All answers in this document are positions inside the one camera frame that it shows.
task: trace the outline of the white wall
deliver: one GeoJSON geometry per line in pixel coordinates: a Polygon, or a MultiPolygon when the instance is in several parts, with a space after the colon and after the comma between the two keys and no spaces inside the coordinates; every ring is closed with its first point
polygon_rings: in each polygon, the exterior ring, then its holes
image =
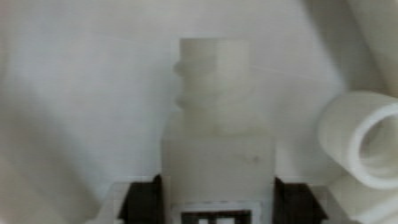
{"type": "Polygon", "coordinates": [[[345,0],[0,1],[0,151],[69,220],[94,214],[114,181],[160,172],[181,37],[251,40],[277,174],[313,183],[339,175],[320,111],[346,88],[382,90],[345,0]]]}

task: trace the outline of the white surface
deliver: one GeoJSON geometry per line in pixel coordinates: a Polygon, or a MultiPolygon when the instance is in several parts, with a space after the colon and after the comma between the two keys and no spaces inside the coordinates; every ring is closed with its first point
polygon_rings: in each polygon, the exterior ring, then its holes
{"type": "Polygon", "coordinates": [[[117,220],[117,218],[119,218],[117,216],[119,216],[119,212],[123,209],[123,203],[126,200],[130,186],[132,186],[132,183],[114,183],[112,184],[96,218],[91,221],[87,221],[85,224],[123,223],[123,221],[117,220]]]}
{"type": "Polygon", "coordinates": [[[329,216],[329,219],[323,220],[322,224],[359,224],[346,216],[346,212],[341,209],[327,186],[311,187],[311,191],[329,216]]]}
{"type": "Polygon", "coordinates": [[[394,224],[398,223],[398,214],[393,214],[382,221],[371,224],[394,224]]]}
{"type": "Polygon", "coordinates": [[[396,116],[396,98],[352,92],[332,101],[320,120],[322,148],[377,189],[398,187],[396,116]]]}
{"type": "Polygon", "coordinates": [[[0,220],[4,224],[66,224],[52,204],[32,188],[12,164],[0,158],[0,220]]]}
{"type": "Polygon", "coordinates": [[[110,184],[160,172],[181,37],[251,41],[277,174],[339,176],[320,112],[345,88],[382,90],[345,0],[2,0],[0,14],[0,153],[73,223],[110,184]]]}
{"type": "Polygon", "coordinates": [[[398,189],[377,190],[345,176],[329,185],[332,196],[352,220],[362,224],[387,223],[398,212],[398,189]]]}

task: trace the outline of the white roll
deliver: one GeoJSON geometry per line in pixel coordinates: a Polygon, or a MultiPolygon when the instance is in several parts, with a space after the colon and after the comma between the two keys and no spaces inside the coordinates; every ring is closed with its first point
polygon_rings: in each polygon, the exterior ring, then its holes
{"type": "Polygon", "coordinates": [[[329,185],[329,191],[354,221],[362,224],[398,223],[398,189],[373,189],[346,175],[329,185]]]}
{"type": "Polygon", "coordinates": [[[322,148],[375,189],[398,187],[398,99],[352,92],[331,103],[320,120],[322,148]]]}

